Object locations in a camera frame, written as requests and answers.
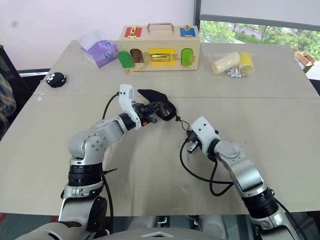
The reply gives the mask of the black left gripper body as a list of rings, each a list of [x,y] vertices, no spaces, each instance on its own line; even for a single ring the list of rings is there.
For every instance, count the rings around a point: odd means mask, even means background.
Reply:
[[[149,123],[156,124],[158,122],[156,118],[151,117],[151,115],[149,115],[149,109],[147,108],[147,105],[143,103],[135,103],[133,105],[133,109],[137,113],[142,126],[146,126]]]

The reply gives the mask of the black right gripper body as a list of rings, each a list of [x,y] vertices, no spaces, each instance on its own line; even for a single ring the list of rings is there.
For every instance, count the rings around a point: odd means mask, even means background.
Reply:
[[[186,142],[191,144],[194,142],[198,142],[198,148],[202,150],[202,143],[200,139],[197,137],[196,133],[193,130],[188,130],[188,131],[190,131],[190,136],[189,136],[189,140],[186,140]]]

